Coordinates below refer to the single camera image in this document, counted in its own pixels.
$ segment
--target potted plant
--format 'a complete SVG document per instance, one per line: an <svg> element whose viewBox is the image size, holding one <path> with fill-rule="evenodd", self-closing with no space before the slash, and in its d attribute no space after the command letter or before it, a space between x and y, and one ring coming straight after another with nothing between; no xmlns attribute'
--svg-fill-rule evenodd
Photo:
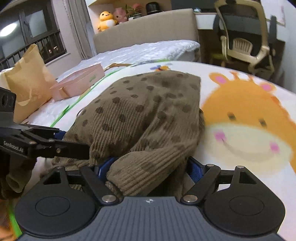
<svg viewBox="0 0 296 241"><path fill-rule="evenodd" d="M139 3L135 3L132 6L126 5L126 15L128 18L139 18L142 16L142 6Z"/></svg>

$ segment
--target bed headboard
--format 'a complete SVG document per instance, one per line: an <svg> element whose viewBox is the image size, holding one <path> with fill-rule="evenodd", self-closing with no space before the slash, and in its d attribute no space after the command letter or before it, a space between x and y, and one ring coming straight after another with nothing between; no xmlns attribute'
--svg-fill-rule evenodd
<svg viewBox="0 0 296 241"><path fill-rule="evenodd" d="M155 13L121 23L96 34L94 44L99 54L135 44L182 39L198 41L192 9Z"/></svg>

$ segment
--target ceiling light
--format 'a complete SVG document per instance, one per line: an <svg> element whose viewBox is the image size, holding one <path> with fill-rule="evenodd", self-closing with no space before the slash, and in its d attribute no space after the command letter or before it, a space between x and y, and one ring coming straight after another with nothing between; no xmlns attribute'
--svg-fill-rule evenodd
<svg viewBox="0 0 296 241"><path fill-rule="evenodd" d="M7 25L5 28L3 28L0 31L0 37L5 37L5 36L11 34L15 30L16 27L17 27L16 23L12 23L10 25Z"/></svg>

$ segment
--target pink box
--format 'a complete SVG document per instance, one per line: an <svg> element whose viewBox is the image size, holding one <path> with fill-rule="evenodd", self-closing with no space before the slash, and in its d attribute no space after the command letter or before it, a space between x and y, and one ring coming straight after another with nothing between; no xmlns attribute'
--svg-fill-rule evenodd
<svg viewBox="0 0 296 241"><path fill-rule="evenodd" d="M83 94L89 87L105 76L101 64L74 72L50 88L55 101Z"/></svg>

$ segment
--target gray grip texture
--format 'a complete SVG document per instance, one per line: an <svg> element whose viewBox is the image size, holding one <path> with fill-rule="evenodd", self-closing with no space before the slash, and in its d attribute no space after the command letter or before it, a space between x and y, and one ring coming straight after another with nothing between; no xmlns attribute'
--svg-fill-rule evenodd
<svg viewBox="0 0 296 241"><path fill-rule="evenodd" d="M277 234L236 237L207 223L200 210L174 197L125 197L103 207L93 222L64 238L42 239L27 234L19 241L283 241Z"/></svg>

